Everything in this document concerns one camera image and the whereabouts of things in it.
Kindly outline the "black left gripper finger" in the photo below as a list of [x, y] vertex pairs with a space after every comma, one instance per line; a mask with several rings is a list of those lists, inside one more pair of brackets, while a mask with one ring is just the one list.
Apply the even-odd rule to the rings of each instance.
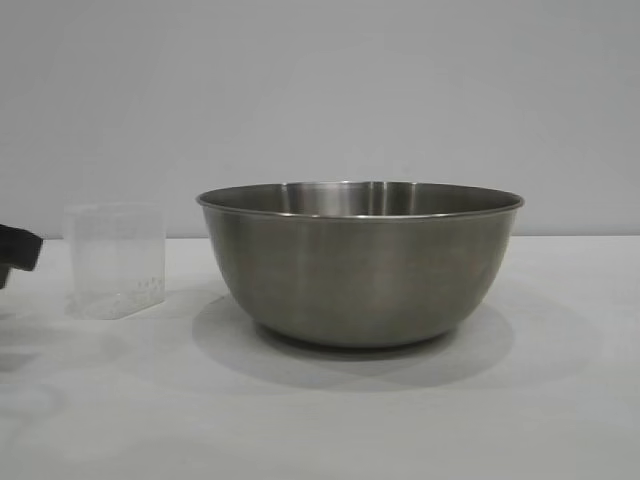
[[44, 239], [24, 229], [0, 225], [0, 289], [4, 289], [13, 270], [36, 268]]

